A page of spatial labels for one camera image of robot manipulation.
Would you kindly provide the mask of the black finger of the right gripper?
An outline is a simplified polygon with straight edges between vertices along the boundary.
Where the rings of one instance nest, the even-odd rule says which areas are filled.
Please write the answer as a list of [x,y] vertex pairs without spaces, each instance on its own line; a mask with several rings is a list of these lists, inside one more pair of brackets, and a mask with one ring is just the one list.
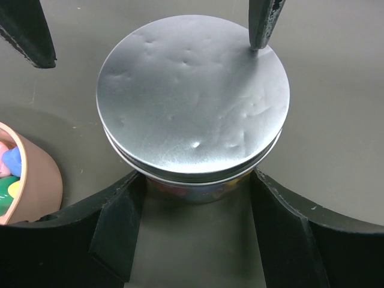
[[39,0],[2,0],[1,37],[34,67],[56,67],[55,48]]
[[248,3],[248,32],[251,49],[264,49],[275,28],[285,0],[249,0]]

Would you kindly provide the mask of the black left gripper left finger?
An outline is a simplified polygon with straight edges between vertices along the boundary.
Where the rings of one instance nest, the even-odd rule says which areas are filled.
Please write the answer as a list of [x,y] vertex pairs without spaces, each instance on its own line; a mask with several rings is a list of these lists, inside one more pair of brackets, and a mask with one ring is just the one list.
[[111,186],[35,222],[1,227],[2,287],[123,287],[131,278],[146,178]]

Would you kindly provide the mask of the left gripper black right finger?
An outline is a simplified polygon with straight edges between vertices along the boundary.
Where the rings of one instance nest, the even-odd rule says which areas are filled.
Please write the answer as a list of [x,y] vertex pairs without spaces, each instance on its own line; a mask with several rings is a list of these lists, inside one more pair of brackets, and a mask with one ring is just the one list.
[[256,169],[250,198],[267,287],[383,287],[383,226],[322,207]]

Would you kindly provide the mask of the pink oval candy box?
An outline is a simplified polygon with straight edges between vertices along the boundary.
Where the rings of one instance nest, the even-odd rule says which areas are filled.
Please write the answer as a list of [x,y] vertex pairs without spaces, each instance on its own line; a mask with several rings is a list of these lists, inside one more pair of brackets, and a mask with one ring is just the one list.
[[53,158],[39,146],[1,123],[1,141],[17,146],[22,159],[19,189],[1,224],[37,221],[58,211],[63,196],[62,176]]

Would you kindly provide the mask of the white round jar lid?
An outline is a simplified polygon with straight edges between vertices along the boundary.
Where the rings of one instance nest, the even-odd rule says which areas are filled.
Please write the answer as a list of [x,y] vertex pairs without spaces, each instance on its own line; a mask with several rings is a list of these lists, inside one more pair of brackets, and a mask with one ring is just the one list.
[[237,178],[275,145],[290,87],[270,48],[217,17],[151,22],[119,42],[97,81],[97,109],[117,153],[168,183]]

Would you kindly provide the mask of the clear round glass jar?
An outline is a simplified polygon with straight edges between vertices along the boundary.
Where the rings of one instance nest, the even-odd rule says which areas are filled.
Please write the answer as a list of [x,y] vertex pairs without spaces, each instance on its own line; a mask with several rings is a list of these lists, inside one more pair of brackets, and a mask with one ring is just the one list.
[[246,186],[250,175],[251,171],[224,183],[204,186],[171,185],[151,178],[146,178],[146,183],[153,196],[167,200],[203,204],[221,200],[240,190]]

